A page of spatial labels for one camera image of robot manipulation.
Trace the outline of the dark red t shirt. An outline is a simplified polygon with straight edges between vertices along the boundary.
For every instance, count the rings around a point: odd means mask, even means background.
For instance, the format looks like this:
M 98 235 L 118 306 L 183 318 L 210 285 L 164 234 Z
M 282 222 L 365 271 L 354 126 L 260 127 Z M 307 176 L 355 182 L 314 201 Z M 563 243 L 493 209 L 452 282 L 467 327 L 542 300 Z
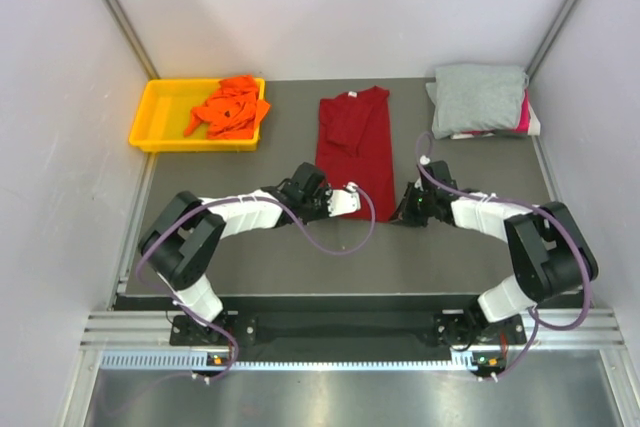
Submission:
M 353 182 L 371 198 L 350 219 L 386 223 L 396 209 L 389 91 L 378 86 L 319 103 L 315 165 L 331 186 Z

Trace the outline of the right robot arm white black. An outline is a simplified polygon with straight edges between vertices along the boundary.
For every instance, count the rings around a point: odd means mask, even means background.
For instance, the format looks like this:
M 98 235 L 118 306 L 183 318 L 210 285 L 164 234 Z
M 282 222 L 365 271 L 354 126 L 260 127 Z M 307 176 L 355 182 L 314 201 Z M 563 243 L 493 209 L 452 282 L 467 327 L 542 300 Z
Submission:
M 460 190 L 444 161 L 423 157 L 418 168 L 420 178 L 407 184 L 392 223 L 417 228 L 437 220 L 508 247 L 513 274 L 463 310 L 474 340 L 492 341 L 503 321 L 597 278 L 595 256 L 565 204 L 528 205 Z

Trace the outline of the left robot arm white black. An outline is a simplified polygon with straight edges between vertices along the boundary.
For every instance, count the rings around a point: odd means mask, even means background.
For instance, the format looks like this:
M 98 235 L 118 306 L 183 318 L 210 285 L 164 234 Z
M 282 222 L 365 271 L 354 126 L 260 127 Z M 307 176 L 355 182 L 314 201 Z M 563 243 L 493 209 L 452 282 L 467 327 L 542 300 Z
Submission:
M 334 190 L 310 163 L 276 186 L 206 201 L 190 191 L 176 194 L 139 241 L 140 255 L 193 318 L 192 331 L 205 343 L 226 334 L 223 304 L 206 271 L 219 242 L 295 220 L 307 224 L 331 216 Z

